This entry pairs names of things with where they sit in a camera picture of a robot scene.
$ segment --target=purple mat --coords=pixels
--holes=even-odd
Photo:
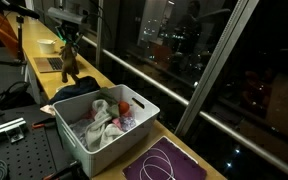
[[[128,180],[204,180],[206,177],[206,171],[166,137],[123,169],[123,173]]]

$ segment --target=white plastic bin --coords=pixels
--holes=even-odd
[[[68,125],[80,120],[81,116],[91,108],[92,102],[97,98],[99,91],[59,101],[54,104],[56,122],[64,148],[75,159],[81,161],[83,170],[89,177],[98,174],[147,135],[160,111],[154,104],[125,85],[114,86],[109,88],[109,91],[117,101],[123,100],[130,104],[136,126],[95,152],[88,151]]]

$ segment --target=brown stuffed animal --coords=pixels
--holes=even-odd
[[[69,74],[74,79],[75,84],[78,85],[79,78],[76,76],[76,74],[79,73],[79,70],[77,68],[77,62],[73,53],[73,43],[66,43],[64,47],[61,47],[61,52],[59,54],[63,60],[62,82],[66,83],[68,81],[67,74]]]

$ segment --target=orange chair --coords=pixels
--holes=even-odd
[[[18,50],[18,40],[12,37],[8,31],[9,29],[7,25],[0,22],[0,40],[8,49],[8,51],[14,56],[14,58],[16,58]]]
[[[3,25],[5,25],[5,28],[7,28],[7,32],[9,33],[10,36],[12,36],[13,38],[17,39],[10,23],[8,22],[8,20],[6,19],[6,17],[0,13],[0,23],[2,23]]]

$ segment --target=white cable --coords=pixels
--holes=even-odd
[[[140,180],[142,180],[142,171],[143,171],[143,170],[144,170],[146,176],[147,176],[150,180],[153,180],[153,179],[149,176],[149,174],[147,173],[147,171],[146,171],[146,169],[145,169],[145,168],[148,167],[148,166],[158,168],[158,169],[162,170],[165,174],[169,175],[169,178],[168,178],[167,180],[175,180],[175,178],[174,178],[174,172],[173,172],[173,167],[172,167],[171,161],[170,161],[170,159],[168,158],[168,156],[167,156],[162,150],[160,150],[160,149],[158,149],[158,148],[151,148],[151,149],[149,149],[149,150],[156,150],[156,151],[161,152],[161,153],[166,157],[167,160],[165,160],[164,158],[162,158],[162,157],[160,157],[160,156],[156,156],[156,155],[147,157],[147,158],[143,161],[143,167],[142,167],[142,169],[140,170],[140,174],[139,174],[139,175],[140,175]],[[161,167],[159,167],[159,166],[157,166],[157,165],[154,165],[154,164],[146,164],[146,161],[149,160],[149,159],[151,159],[151,158],[158,158],[158,159],[161,159],[161,160],[163,160],[164,162],[166,162],[166,163],[170,166],[171,173],[168,173],[166,170],[164,170],[163,168],[161,168]]]

